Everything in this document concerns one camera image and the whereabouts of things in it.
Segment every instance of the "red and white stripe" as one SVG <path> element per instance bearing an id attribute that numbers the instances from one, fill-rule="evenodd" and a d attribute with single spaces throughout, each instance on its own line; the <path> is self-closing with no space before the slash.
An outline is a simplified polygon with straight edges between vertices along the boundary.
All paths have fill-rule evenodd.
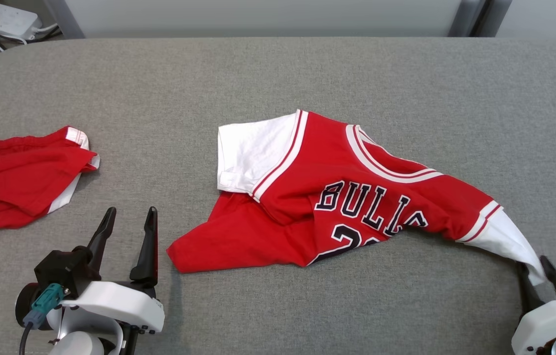
<path id="1" fill-rule="evenodd" d="M 477 218 L 475 224 L 473 225 L 473 227 L 471 227 L 469 232 L 467 232 L 467 234 L 456 241 L 460 243 L 466 243 L 477 238 L 477 236 L 479 236 L 484 231 L 486 225 L 488 224 L 488 221 L 495 214 L 495 212 L 501 211 L 502 209 L 503 207 L 501 207 L 497 202 L 491 201 L 488 205 L 481 209 L 481 211 L 479 212 L 479 217 Z"/>
<path id="2" fill-rule="evenodd" d="M 68 127 L 66 140 L 71 140 L 74 143 L 78 144 L 82 149 L 89 150 L 89 140 L 87 139 L 87 135 L 83 131 L 77 130 L 73 127 Z M 91 165 L 92 170 L 96 170 L 98 169 L 100 163 L 101 157 L 99 155 L 95 155 L 95 157 L 90 160 L 89 165 Z"/>
<path id="3" fill-rule="evenodd" d="M 267 175 L 260 179 L 260 183 L 256 185 L 251 193 L 252 197 L 257 202 L 260 202 L 260 197 L 265 193 L 265 191 L 267 191 L 267 188 L 269 188 L 269 186 L 271 186 L 271 184 L 274 183 L 274 181 L 276 181 L 282 173 L 289 169 L 289 166 L 291 166 L 293 161 L 296 160 L 298 153 L 300 153 L 302 140 L 305 137 L 305 128 L 307 127 L 309 112 L 297 110 L 296 115 L 298 119 L 296 120 L 294 130 L 291 133 L 291 146 L 287 151 L 287 154 L 275 168 L 270 170 Z"/>
<path id="4" fill-rule="evenodd" d="M 402 174 L 402 173 L 396 173 L 395 171 L 391 171 L 390 169 L 386 168 L 385 166 L 383 166 L 381 163 L 379 163 L 376 159 L 372 157 L 372 155 L 370 154 L 370 152 L 365 146 L 364 140 L 370 144 L 374 144 L 375 146 L 378 146 L 379 148 L 383 149 L 386 153 L 388 153 L 388 151 L 386 151 L 382 146 L 375 144 L 374 141 L 370 137 L 368 137 L 368 135 L 366 135 L 366 133 L 364 133 L 361 130 L 361 128 L 359 128 L 358 125 L 352 125 L 352 124 L 347 125 L 346 137 L 348 137 L 348 143 L 350 144 L 352 151 L 354 151 L 357 159 L 359 159 L 359 161 L 366 168 L 368 168 L 376 175 L 379 175 L 383 179 L 409 184 L 412 182 L 419 182 L 419 181 L 435 178 L 437 176 L 442 175 L 442 173 L 439 173 L 438 171 L 429 168 L 422 169 L 420 171 L 417 171 L 415 173 L 410 173 L 410 174 Z"/>

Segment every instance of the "jersey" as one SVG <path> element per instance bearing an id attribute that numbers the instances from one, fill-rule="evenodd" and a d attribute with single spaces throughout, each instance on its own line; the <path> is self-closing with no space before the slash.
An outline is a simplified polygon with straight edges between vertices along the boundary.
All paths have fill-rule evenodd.
<path id="1" fill-rule="evenodd" d="M 64 127 L 45 137 L 0 140 L 0 228 L 19 228 L 71 200 L 100 158 L 87 135 Z"/>
<path id="2" fill-rule="evenodd" d="M 295 263 L 302 267 L 388 240 L 409 227 L 522 261 L 545 280 L 534 250 L 482 191 L 400 159 L 358 125 L 313 112 L 219 128 L 209 220 L 176 240 L 181 272 Z"/>

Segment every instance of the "white wall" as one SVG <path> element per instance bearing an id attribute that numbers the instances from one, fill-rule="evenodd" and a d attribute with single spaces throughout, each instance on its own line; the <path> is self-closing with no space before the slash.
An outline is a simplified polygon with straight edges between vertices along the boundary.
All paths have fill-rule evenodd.
<path id="1" fill-rule="evenodd" d="M 556 0 L 513 0 L 497 37 L 556 38 Z"/>
<path id="2" fill-rule="evenodd" d="M 460 0 L 66 0 L 85 37 L 446 36 Z"/>

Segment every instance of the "red basketball jersey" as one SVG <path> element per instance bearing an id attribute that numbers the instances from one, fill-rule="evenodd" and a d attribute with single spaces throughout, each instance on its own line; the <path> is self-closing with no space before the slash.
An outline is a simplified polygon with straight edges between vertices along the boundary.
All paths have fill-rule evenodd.
<path id="1" fill-rule="evenodd" d="M 169 248 L 181 272 L 307 266 L 418 227 L 523 261 L 533 283 L 544 280 L 532 247 L 490 196 L 394 157 L 357 125 L 298 110 L 222 126 L 217 170 L 218 188 L 233 194 Z"/>
<path id="2" fill-rule="evenodd" d="M 0 140 L 0 228 L 22 227 L 68 204 L 80 173 L 99 162 L 87 135 L 72 127 Z"/>

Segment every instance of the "white trim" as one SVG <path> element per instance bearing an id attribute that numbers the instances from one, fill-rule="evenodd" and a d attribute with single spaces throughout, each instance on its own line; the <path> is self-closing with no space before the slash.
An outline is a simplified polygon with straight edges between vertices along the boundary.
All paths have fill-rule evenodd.
<path id="1" fill-rule="evenodd" d="M 473 227 L 471 227 L 470 231 L 467 234 L 465 234 L 462 238 L 460 238 L 459 240 L 456 240 L 456 242 L 464 243 L 465 241 L 473 238 L 473 236 L 477 234 L 477 232 L 482 227 L 482 225 L 484 224 L 485 221 L 486 220 L 483 218 L 483 216 L 479 216 L 477 218 L 475 224 L 473 225 Z"/>
<path id="2" fill-rule="evenodd" d="M 77 130 L 76 128 L 68 126 L 66 139 L 78 144 L 82 149 L 89 150 L 89 139 L 87 139 L 87 135 L 85 134 L 84 131 L 80 131 Z M 100 155 L 95 155 L 92 158 L 92 160 L 89 161 L 89 165 L 93 166 L 96 169 L 98 169 L 98 166 L 100 166 L 100 164 L 101 164 Z"/>
<path id="3" fill-rule="evenodd" d="M 425 225 L 411 225 L 411 221 L 414 219 L 414 217 L 416 215 L 420 215 L 422 216 L 422 221 L 425 222 Z M 416 211 L 414 213 L 412 213 L 411 216 L 409 216 L 409 218 L 405 221 L 404 225 L 409 225 L 410 227 L 421 227 L 421 228 L 425 228 L 427 226 L 429 226 L 429 221 L 427 220 L 427 218 L 425 218 L 425 215 L 422 214 L 422 211 Z"/>
<path id="4" fill-rule="evenodd" d="M 339 195 L 341 195 L 342 190 L 344 189 L 344 186 L 346 185 L 346 182 L 344 180 L 339 180 L 338 182 L 333 182 L 332 184 L 328 184 L 327 186 L 324 186 L 324 189 L 321 191 L 321 193 L 319 194 L 319 202 L 313 205 L 313 210 L 314 211 L 326 211 L 326 212 L 332 212 L 334 210 L 337 209 L 337 205 L 339 204 Z M 330 191 L 329 188 L 336 188 L 336 191 Z M 333 195 L 329 195 L 329 196 L 324 196 L 325 193 L 330 192 Z M 333 208 L 332 209 L 319 209 L 318 205 L 326 205 L 326 198 L 330 197 L 331 201 L 333 202 Z"/>
<path id="5" fill-rule="evenodd" d="M 293 143 L 294 140 L 296 140 L 296 133 L 298 132 L 298 130 L 300 129 L 300 112 L 301 110 L 297 109 L 296 113 L 294 114 L 294 117 L 296 118 L 293 124 L 293 127 L 291 128 L 291 134 L 289 135 L 289 148 L 291 148 L 291 146 L 293 145 L 295 148 L 295 144 Z M 263 182 L 265 182 L 265 179 L 268 179 L 268 176 L 271 175 L 281 164 L 283 161 L 286 161 L 287 159 L 287 155 L 289 153 L 291 153 L 291 151 L 289 150 L 289 148 L 287 148 L 287 151 L 285 151 L 284 156 L 280 157 L 280 159 L 278 159 L 278 161 L 276 162 L 276 164 L 274 166 L 272 166 L 271 168 L 269 168 L 261 177 L 260 179 L 256 182 L 256 184 L 253 185 L 251 191 L 249 192 L 249 194 L 255 199 L 260 201 L 255 195 L 253 195 L 253 192 L 255 191 L 255 189 L 258 187 L 258 184 L 261 184 Z"/>
<path id="6" fill-rule="evenodd" d="M 352 194 L 352 196 L 350 196 L 350 198 L 348 198 L 348 194 L 350 193 L 350 188 L 352 187 L 352 184 L 357 184 L 357 187 L 355 188 L 355 192 Z M 366 190 L 366 192 L 364 193 L 363 188 L 367 186 L 368 189 Z M 344 197 L 344 202 L 342 203 L 342 207 L 341 209 L 339 209 L 339 212 L 345 216 L 346 218 L 357 218 L 358 216 L 361 215 L 361 209 L 363 208 L 363 204 L 366 203 L 366 196 L 368 196 L 368 193 L 370 192 L 370 189 L 372 188 L 371 185 L 368 184 L 359 184 L 358 182 L 353 182 L 353 181 L 348 181 L 348 191 L 346 192 L 346 197 Z M 352 204 L 352 200 L 353 198 L 355 198 L 355 207 L 354 209 L 350 209 L 350 205 Z M 354 216 L 351 215 L 347 215 L 344 213 L 344 204 L 346 205 L 346 211 L 348 211 L 349 213 L 354 213 Z"/>
<path id="7" fill-rule="evenodd" d="M 439 173 L 438 171 L 435 171 L 434 169 L 425 169 L 425 170 L 422 170 L 422 171 L 418 172 L 418 173 L 424 174 L 424 175 L 411 177 L 411 176 L 417 175 L 418 173 L 413 173 L 413 174 L 410 174 L 410 175 L 402 175 L 402 174 L 391 172 L 391 171 L 389 171 L 388 169 L 386 169 L 382 166 L 381 166 L 381 168 L 378 167 L 378 166 L 375 166 L 375 164 L 370 162 L 370 160 L 368 160 L 368 157 L 366 157 L 366 155 L 364 155 L 363 151 L 361 150 L 360 145 L 359 145 L 360 144 L 359 142 L 361 142 L 361 141 L 359 141 L 359 139 L 357 139 L 357 136 L 355 135 L 355 132 L 354 132 L 354 127 L 355 126 L 352 125 L 352 124 L 346 125 L 346 137 L 348 137 L 348 143 L 350 144 L 350 147 L 352 148 L 352 151 L 354 152 L 357 159 L 359 159 L 359 161 L 366 168 L 368 168 L 370 171 L 372 171 L 376 175 L 379 175 L 383 179 L 394 181 L 394 182 L 400 182 L 402 184 L 410 184 L 412 182 L 424 181 L 424 180 L 436 178 L 438 176 L 443 175 L 442 173 Z"/>
<path id="8" fill-rule="evenodd" d="M 320 253 L 317 254 L 311 261 L 309 261 L 309 263 L 307 264 L 307 266 L 311 265 L 314 261 L 316 261 L 317 258 L 318 258 L 320 255 L 328 254 L 329 252 L 338 251 L 338 250 L 341 250 L 341 249 L 346 249 L 347 247 L 350 247 L 350 243 L 352 243 L 352 241 L 348 242 L 348 245 L 344 245 L 343 247 L 335 248 L 335 249 L 332 249 L 332 250 L 327 250 L 327 251 L 325 251 L 325 252 L 320 252 Z"/>
<path id="9" fill-rule="evenodd" d="M 381 196 L 379 196 L 379 192 L 377 191 L 379 189 L 383 190 Z M 381 229 L 381 226 L 383 225 L 384 218 L 381 215 L 377 215 L 377 210 L 379 209 L 379 205 L 381 204 L 381 200 L 383 200 L 383 198 L 385 197 L 385 194 L 388 192 L 388 189 L 377 185 L 373 189 L 373 191 L 375 192 L 375 197 L 372 199 L 372 202 L 370 203 L 370 207 L 368 207 L 368 211 L 361 218 L 361 223 L 367 225 L 368 227 L 370 227 L 371 229 L 374 229 L 375 231 L 379 231 Z M 372 222 L 373 224 L 377 225 L 377 228 L 375 228 L 372 225 L 366 223 L 366 221 Z"/>
<path id="10" fill-rule="evenodd" d="M 495 201 L 492 200 L 491 202 L 489 202 L 488 205 L 486 205 L 480 212 L 479 215 L 480 216 L 487 216 L 488 213 L 492 212 L 492 210 L 495 209 L 495 207 L 499 206 L 499 204 Z"/>
<path id="11" fill-rule="evenodd" d="M 465 244 L 526 263 L 530 271 L 528 277 L 533 285 L 546 280 L 536 252 L 501 208 L 496 209 L 488 218 L 486 227 Z"/>
<path id="12" fill-rule="evenodd" d="M 72 199 L 72 195 L 74 194 L 74 191 L 77 188 L 79 178 L 80 178 L 80 173 L 77 175 L 77 177 L 74 178 L 74 180 L 72 180 L 72 182 L 70 182 L 68 187 L 66 187 L 66 189 L 59 196 L 57 196 L 57 198 L 55 198 L 52 204 L 50 204 L 48 213 L 54 212 L 57 209 L 60 209 L 61 207 L 70 203 L 70 200 Z"/>
<path id="13" fill-rule="evenodd" d="M 307 128 L 307 118 L 309 112 L 297 110 L 296 116 L 298 116 L 300 113 L 302 113 L 302 115 L 300 116 L 300 119 L 296 121 L 298 123 L 296 129 L 294 130 L 294 134 L 296 135 L 296 137 L 294 138 L 295 140 L 294 140 L 293 147 L 291 148 L 291 151 L 287 153 L 287 156 L 281 162 L 281 164 L 279 163 L 278 167 L 269 170 L 269 175 L 260 179 L 259 185 L 254 186 L 252 193 L 255 200 L 260 200 L 260 198 L 263 196 L 265 191 L 267 191 L 269 186 L 271 186 L 271 184 L 273 184 L 274 181 L 276 181 L 276 179 L 280 175 L 282 175 L 282 173 L 284 173 L 287 169 L 289 169 L 289 166 L 291 166 L 294 160 L 296 160 L 298 153 L 300 153 L 300 148 L 302 147 L 302 141 L 305 137 L 305 129 Z"/>
<path id="14" fill-rule="evenodd" d="M 76 128 L 73 127 L 68 127 L 68 131 L 66 133 L 66 140 L 75 142 L 82 149 L 89 150 L 89 139 L 87 139 L 87 135 L 83 131 L 77 130 Z M 95 167 L 96 169 L 98 169 L 100 163 L 101 163 L 100 155 L 95 155 L 95 157 L 93 157 L 89 161 L 89 164 Z M 62 193 L 60 193 L 60 195 L 57 196 L 55 200 L 53 200 L 52 204 L 50 204 L 50 207 L 48 209 L 48 213 L 52 213 L 57 209 L 60 209 L 61 207 L 70 203 L 70 200 L 74 195 L 74 191 L 77 188 L 77 184 L 79 183 L 80 176 L 81 173 L 78 173 L 78 175 L 76 175 L 74 180 L 70 182 L 70 184 L 66 187 L 66 189 L 64 189 L 64 191 L 62 191 Z"/>
<path id="15" fill-rule="evenodd" d="M 377 243 L 381 242 L 381 241 L 379 240 L 379 238 L 370 237 L 370 238 L 368 238 L 368 240 L 366 240 L 366 241 L 363 242 L 363 245 L 366 245 L 366 244 L 368 244 L 368 243 L 371 242 L 371 241 L 375 241 L 375 242 L 377 242 Z"/>
<path id="16" fill-rule="evenodd" d="M 403 177 L 411 177 L 411 176 L 416 176 L 416 175 L 422 175 L 422 174 L 424 174 L 424 173 L 428 173 L 428 172 L 431 172 L 431 171 L 436 171 L 436 169 L 427 168 L 426 166 L 424 166 L 423 164 L 421 164 L 421 163 L 419 163 L 419 162 L 415 162 L 415 161 L 409 160 L 409 159 L 399 158 L 399 157 L 397 157 L 397 156 L 395 156 L 395 155 L 392 155 L 389 151 L 387 151 L 387 150 L 386 150 L 385 148 L 383 148 L 381 145 L 376 144 L 375 141 L 374 141 L 373 139 L 371 139 L 370 136 L 367 135 L 366 132 L 364 132 L 364 131 L 361 129 L 361 126 L 357 125 L 357 126 L 356 126 L 356 131 L 357 131 L 357 134 L 359 135 L 359 137 L 358 137 L 359 139 L 357 139 L 357 141 L 359 142 L 359 146 L 363 149 L 363 151 L 366 153 L 366 155 L 372 160 L 372 162 L 374 162 L 375 165 L 377 165 L 377 167 L 378 167 L 379 169 L 381 169 L 381 170 L 383 170 L 383 171 L 386 171 L 387 173 L 389 173 L 389 174 L 391 174 L 391 175 L 395 175 L 395 176 L 398 176 L 398 177 L 401 177 L 401 178 L 403 178 Z M 381 148 L 383 151 L 385 151 L 385 153 L 386 153 L 387 155 L 390 155 L 391 157 L 393 157 L 393 158 L 395 158 L 395 159 L 400 159 L 400 160 L 404 160 L 404 161 L 406 161 L 406 162 L 411 162 L 411 163 L 414 163 L 414 164 L 418 164 L 418 165 L 420 165 L 420 166 L 423 166 L 424 169 L 422 169 L 422 170 L 420 170 L 420 171 L 417 171 L 417 172 L 415 172 L 415 173 L 409 173 L 409 174 L 402 174 L 402 173 L 396 173 L 395 171 L 391 171 L 390 169 L 387 169 L 385 166 L 383 166 L 382 164 L 380 164 L 380 163 L 370 154 L 370 152 L 368 151 L 368 149 L 366 149 L 366 145 L 364 144 L 364 140 L 368 141 L 370 144 L 372 144 L 372 145 L 374 145 L 374 146 L 377 146 L 377 147 Z"/>
<path id="17" fill-rule="evenodd" d="M 223 153 L 223 143 L 221 141 L 221 127 L 217 128 L 217 189 L 221 189 L 221 172 L 226 168 L 226 157 Z"/>

